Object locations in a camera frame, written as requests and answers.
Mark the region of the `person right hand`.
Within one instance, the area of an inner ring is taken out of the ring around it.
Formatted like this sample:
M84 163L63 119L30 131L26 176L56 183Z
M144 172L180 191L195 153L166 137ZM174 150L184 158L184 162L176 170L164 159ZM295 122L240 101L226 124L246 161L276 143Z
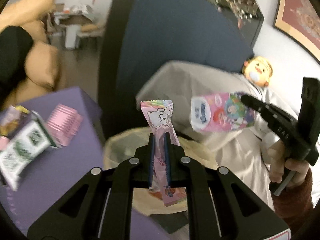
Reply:
M294 176L288 183L288 188L300 186L304 183L309 170L309 163L306 160L286 159L286 148L284 143L279 139L267 150L268 156L271 158L271 166L269 171L270 181L280 184L284 175L285 168L295 171Z

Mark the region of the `red sleeve forearm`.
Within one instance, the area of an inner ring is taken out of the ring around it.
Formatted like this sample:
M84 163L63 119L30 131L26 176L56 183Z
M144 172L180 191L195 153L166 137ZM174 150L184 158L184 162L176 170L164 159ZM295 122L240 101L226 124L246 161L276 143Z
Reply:
M272 195L275 213L289 226L293 236L312 213L312 172L308 170L304 182L293 188L286 188L279 196Z

